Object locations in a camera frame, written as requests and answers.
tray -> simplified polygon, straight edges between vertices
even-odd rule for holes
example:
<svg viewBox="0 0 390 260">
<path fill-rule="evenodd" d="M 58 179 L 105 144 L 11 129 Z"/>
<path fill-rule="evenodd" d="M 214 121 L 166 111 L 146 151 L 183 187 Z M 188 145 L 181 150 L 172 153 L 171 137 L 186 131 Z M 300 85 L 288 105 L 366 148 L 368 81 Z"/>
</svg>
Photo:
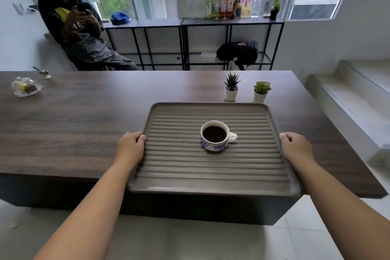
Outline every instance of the tray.
<svg viewBox="0 0 390 260">
<path fill-rule="evenodd" d="M 200 144 L 200 127 L 224 122 L 238 135 L 224 150 Z M 143 160 L 131 191 L 222 195 L 298 196 L 300 185 L 280 151 L 268 106 L 260 103 L 157 103 L 144 134 Z"/>
</svg>

woman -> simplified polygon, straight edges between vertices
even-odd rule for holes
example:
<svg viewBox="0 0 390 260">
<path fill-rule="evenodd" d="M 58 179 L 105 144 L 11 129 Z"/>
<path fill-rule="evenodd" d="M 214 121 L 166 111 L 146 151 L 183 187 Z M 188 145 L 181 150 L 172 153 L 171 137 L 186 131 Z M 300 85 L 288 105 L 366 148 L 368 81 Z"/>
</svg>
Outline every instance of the woman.
<svg viewBox="0 0 390 260">
<path fill-rule="evenodd" d="M 79 69 L 108 65 L 115 70 L 138 70 L 100 38 L 103 24 L 89 0 L 39 0 L 38 6 L 50 34 Z"/>
<path fill-rule="evenodd" d="M 280 134 L 283 154 L 305 184 L 345 260 L 389 259 L 390 221 L 374 211 L 314 160 L 311 144 Z M 34 260 L 103 260 L 131 171 L 142 159 L 146 137 L 125 134 L 113 165 L 41 248 Z"/>
</svg>

aloe plant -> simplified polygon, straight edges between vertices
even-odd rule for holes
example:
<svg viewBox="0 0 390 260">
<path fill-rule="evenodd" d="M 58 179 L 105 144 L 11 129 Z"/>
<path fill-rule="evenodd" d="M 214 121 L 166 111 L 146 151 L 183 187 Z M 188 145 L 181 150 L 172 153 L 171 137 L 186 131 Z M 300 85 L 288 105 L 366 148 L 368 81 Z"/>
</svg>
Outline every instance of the aloe plant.
<svg viewBox="0 0 390 260">
<path fill-rule="evenodd" d="M 226 85 L 226 89 L 228 91 L 236 91 L 238 90 L 238 83 L 241 81 L 241 80 L 238 80 L 238 77 L 240 75 L 239 74 L 232 74 L 231 72 L 229 73 L 229 76 L 227 77 L 226 81 L 224 82 L 224 84 Z"/>
<path fill-rule="evenodd" d="M 257 94 L 265 95 L 271 90 L 271 84 L 267 81 L 257 81 L 254 88 Z"/>
</svg>

hand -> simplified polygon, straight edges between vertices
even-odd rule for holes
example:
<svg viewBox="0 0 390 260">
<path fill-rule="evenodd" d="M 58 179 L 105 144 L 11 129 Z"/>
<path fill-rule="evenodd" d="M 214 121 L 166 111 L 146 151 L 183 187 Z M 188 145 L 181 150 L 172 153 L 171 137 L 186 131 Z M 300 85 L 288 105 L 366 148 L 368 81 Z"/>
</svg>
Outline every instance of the hand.
<svg viewBox="0 0 390 260">
<path fill-rule="evenodd" d="M 68 26 L 72 26 L 73 24 L 80 22 L 80 23 L 85 23 L 86 22 L 86 15 L 85 12 L 83 11 L 78 11 L 76 6 L 73 6 L 72 10 L 66 17 L 65 24 Z"/>
<path fill-rule="evenodd" d="M 126 133 L 118 141 L 117 154 L 114 164 L 132 171 L 144 155 L 146 136 L 138 133 Z"/>
<path fill-rule="evenodd" d="M 295 169 L 315 164 L 313 147 L 305 136 L 296 133 L 281 133 L 282 152 Z"/>
<path fill-rule="evenodd" d="M 90 10 L 86 11 L 86 16 L 85 16 L 85 22 L 87 24 L 99 24 L 99 21 L 95 18 L 95 16 L 92 14 Z"/>
</svg>

dark wood tabletop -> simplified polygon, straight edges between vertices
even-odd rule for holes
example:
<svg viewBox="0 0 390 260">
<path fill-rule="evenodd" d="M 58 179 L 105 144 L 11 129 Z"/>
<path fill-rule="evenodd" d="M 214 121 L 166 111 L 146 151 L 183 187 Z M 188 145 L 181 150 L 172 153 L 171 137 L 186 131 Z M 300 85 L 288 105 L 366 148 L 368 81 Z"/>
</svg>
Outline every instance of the dark wood tabletop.
<svg viewBox="0 0 390 260">
<path fill-rule="evenodd" d="M 223 102 L 226 71 L 0 72 L 0 173 L 98 179 L 116 143 L 144 128 L 157 102 Z M 12 81 L 43 85 L 18 98 Z M 271 83 L 265 104 L 279 132 L 305 135 L 317 162 L 360 197 L 387 193 L 290 71 L 240 72 L 237 102 L 253 100 L 256 81 Z"/>
</svg>

